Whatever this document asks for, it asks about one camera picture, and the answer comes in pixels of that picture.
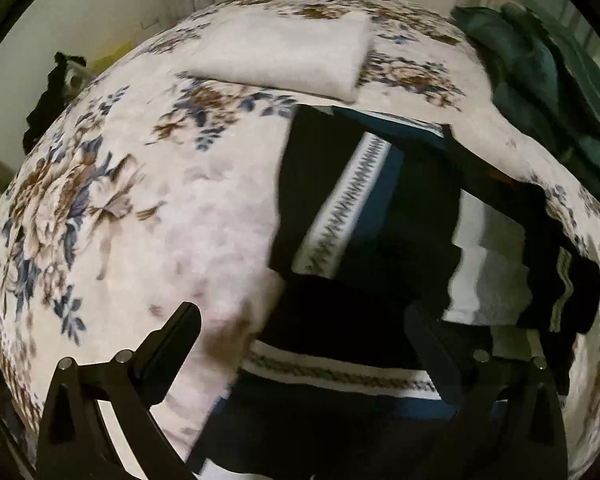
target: floral bedsheet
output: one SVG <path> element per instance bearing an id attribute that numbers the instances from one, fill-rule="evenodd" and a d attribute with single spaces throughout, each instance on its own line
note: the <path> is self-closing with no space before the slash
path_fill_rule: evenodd
<path id="1" fill-rule="evenodd" d="M 306 19 L 368 12 L 376 39 L 352 106 L 451 124 L 477 155 L 542 184 L 551 213 L 600 263 L 600 204 L 498 113 L 475 51 L 447 20 L 403 0 L 227 0 L 97 78 L 0 201 L 0 367 L 34 432 L 60 358 L 135 348 L 188 300 L 202 334 L 152 409 L 185 456 L 275 302 L 282 284 L 267 254 L 293 106 L 334 101 L 182 69 L 207 29 L 243 6 Z M 600 310 L 574 352 L 563 413 L 576 478 L 600 449 Z"/>

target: yellow object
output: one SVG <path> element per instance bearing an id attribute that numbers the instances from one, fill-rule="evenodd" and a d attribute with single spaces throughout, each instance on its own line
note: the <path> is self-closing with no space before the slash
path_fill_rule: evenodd
<path id="1" fill-rule="evenodd" d="M 117 60 L 119 60 L 125 54 L 131 52 L 136 47 L 136 44 L 133 41 L 127 41 L 123 43 L 112 54 L 108 56 L 99 57 L 95 61 L 89 63 L 88 69 L 90 72 L 93 72 L 95 75 L 101 74 L 111 65 L 113 65 Z"/>

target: white fabric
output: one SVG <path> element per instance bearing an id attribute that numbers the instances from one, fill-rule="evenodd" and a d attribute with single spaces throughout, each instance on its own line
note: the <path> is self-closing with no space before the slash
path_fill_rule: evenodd
<path id="1" fill-rule="evenodd" d="M 373 34 L 369 17 L 336 20 L 242 12 L 205 36 L 186 67 L 192 75 L 356 100 Z"/>

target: bedsheet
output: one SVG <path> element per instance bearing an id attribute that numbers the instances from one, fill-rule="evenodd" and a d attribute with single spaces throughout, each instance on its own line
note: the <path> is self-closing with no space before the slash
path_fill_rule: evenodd
<path id="1" fill-rule="evenodd" d="M 60 358 L 109 360 L 193 301 L 202 334 L 152 408 L 184 457 L 282 290 L 267 256 L 290 118 L 298 103 L 336 102 L 182 69 L 207 29 L 244 6 L 306 19 L 368 12 L 376 38 L 351 106 L 451 124 L 478 156 L 541 184 L 551 215 L 600 263 L 600 204 L 500 115 L 474 49 L 446 19 L 404 0 L 227 0 L 97 78 L 0 201 L 0 368 L 34 432 Z M 600 309 L 574 355 L 563 410 L 572 478 L 600 449 Z"/>

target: green blanket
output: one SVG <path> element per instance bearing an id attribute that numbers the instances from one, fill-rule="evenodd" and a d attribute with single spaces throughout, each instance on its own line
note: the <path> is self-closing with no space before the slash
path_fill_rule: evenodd
<path id="1" fill-rule="evenodd" d="M 600 69 L 589 54 L 541 9 L 456 7 L 452 16 L 477 43 L 498 110 L 600 201 Z"/>

